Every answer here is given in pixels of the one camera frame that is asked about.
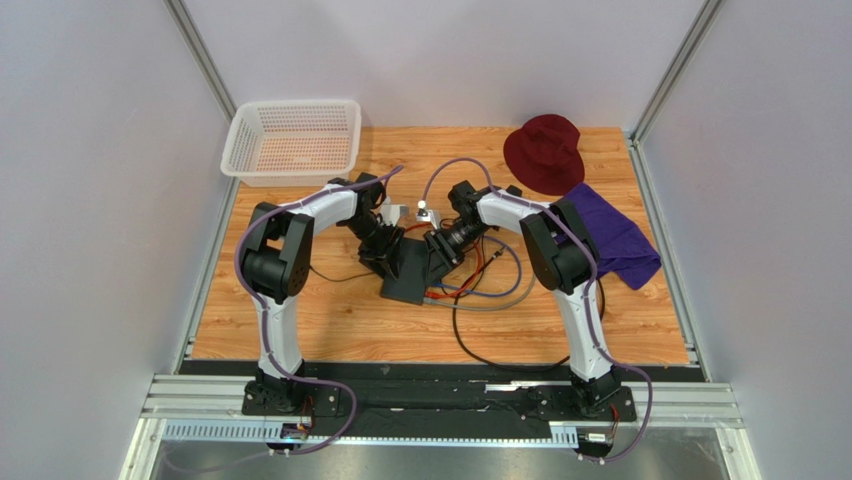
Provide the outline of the black network switch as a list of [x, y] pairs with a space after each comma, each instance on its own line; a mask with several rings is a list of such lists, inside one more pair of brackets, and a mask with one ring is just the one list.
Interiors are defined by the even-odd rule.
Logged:
[[412, 305], [422, 305], [427, 291], [426, 242], [412, 238], [402, 240], [398, 255], [399, 273], [396, 278], [387, 276], [382, 283], [380, 296], [384, 299]]

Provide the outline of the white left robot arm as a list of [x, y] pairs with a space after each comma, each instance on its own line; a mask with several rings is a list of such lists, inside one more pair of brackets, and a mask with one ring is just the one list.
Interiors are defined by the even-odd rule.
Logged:
[[356, 181], [331, 180], [289, 204], [260, 203], [238, 242], [234, 268], [256, 307], [261, 358], [254, 397], [276, 395], [296, 405], [312, 380], [301, 376], [298, 296], [310, 275], [313, 239], [331, 226], [348, 228], [359, 240], [359, 259], [372, 273], [398, 279], [403, 228], [381, 218], [388, 175], [362, 173]]

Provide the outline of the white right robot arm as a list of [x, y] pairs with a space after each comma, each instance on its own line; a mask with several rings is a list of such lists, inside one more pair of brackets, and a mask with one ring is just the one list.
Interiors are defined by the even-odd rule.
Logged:
[[448, 198], [457, 219], [423, 238], [428, 281], [447, 275], [461, 262], [468, 245], [490, 229], [521, 235], [536, 281], [552, 292], [562, 317], [570, 345], [569, 401], [585, 417], [608, 410], [621, 379], [598, 310], [599, 254], [573, 204], [528, 200], [515, 187], [489, 185], [476, 190], [468, 182], [454, 186]]

